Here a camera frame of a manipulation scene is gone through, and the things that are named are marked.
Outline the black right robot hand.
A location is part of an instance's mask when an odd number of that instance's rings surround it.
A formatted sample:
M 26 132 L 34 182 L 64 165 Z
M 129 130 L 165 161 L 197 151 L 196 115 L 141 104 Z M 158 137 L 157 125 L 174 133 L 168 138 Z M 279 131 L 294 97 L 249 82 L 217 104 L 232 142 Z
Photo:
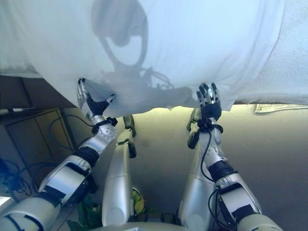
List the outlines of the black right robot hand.
M 202 83 L 197 91 L 202 118 L 219 120 L 222 114 L 219 91 L 215 83 Z

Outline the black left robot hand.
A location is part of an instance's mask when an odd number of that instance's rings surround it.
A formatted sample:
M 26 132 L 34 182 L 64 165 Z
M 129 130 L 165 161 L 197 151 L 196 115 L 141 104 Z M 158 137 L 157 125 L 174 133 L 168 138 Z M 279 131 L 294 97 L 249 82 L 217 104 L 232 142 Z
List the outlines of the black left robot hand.
M 111 102 L 115 99 L 115 94 L 111 94 L 103 101 L 95 101 L 85 86 L 85 78 L 77 81 L 77 102 L 81 112 L 93 124 L 104 121 L 103 113 Z

